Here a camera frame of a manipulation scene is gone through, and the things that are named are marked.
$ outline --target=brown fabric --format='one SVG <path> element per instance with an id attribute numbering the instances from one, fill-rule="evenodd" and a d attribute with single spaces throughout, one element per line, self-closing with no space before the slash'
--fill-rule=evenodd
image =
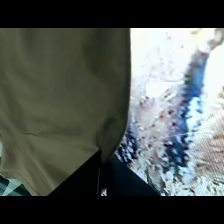
<path id="1" fill-rule="evenodd" d="M 0 29 L 0 80 L 0 173 L 48 195 L 124 134 L 129 29 Z"/>

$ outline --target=plaid fabric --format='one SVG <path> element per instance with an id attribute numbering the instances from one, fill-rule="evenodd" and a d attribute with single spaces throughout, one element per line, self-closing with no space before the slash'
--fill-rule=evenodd
<path id="1" fill-rule="evenodd" d="M 0 196 L 31 196 L 24 185 L 15 179 L 0 176 Z"/>

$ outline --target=person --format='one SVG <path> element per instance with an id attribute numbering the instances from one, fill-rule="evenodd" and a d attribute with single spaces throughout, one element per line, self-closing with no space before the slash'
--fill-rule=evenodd
<path id="1" fill-rule="evenodd" d="M 34 196 L 99 195 L 127 126 L 129 28 L 2 28 L 0 41 L 1 175 Z"/>

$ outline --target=checkered cloth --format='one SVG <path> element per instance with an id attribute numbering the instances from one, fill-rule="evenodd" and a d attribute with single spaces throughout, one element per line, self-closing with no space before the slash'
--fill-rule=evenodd
<path id="1" fill-rule="evenodd" d="M 26 188 L 15 179 L 0 176 L 0 196 L 31 196 Z"/>

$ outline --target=rocky ground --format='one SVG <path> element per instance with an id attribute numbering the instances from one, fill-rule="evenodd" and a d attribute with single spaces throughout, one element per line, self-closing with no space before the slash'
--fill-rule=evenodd
<path id="1" fill-rule="evenodd" d="M 162 195 L 224 195 L 223 30 L 132 29 L 129 128 L 116 152 Z"/>

